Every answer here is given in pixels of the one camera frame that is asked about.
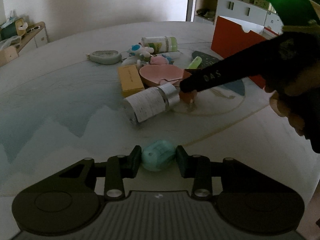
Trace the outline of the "person's right hand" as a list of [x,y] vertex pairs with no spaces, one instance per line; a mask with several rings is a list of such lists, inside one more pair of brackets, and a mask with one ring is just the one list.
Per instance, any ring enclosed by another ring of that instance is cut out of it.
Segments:
[[288,119],[298,135],[310,141],[313,152],[319,153],[319,102],[316,94],[289,96],[274,92],[270,105],[279,116]]

